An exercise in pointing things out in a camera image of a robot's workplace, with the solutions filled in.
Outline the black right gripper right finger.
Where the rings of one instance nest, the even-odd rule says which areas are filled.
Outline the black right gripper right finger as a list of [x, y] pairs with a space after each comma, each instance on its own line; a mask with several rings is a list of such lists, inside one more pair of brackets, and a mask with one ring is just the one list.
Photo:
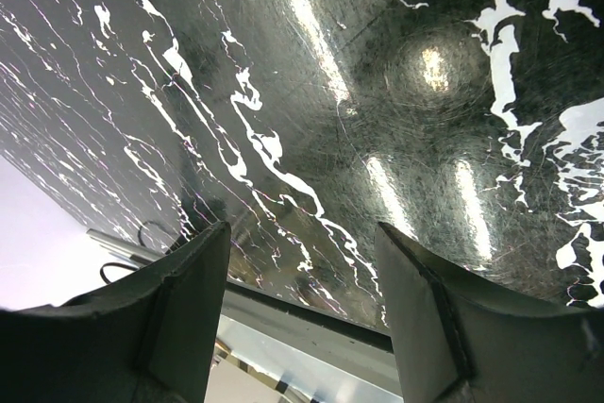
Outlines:
[[387, 223], [375, 253], [405, 401], [602, 401], [602, 310], [495, 284]]

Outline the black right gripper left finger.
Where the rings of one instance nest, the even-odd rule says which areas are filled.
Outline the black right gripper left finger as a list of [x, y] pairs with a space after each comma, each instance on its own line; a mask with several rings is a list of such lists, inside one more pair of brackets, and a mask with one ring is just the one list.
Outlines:
[[59, 307], [2, 311], [2, 401], [203, 401], [230, 236], [218, 223]]

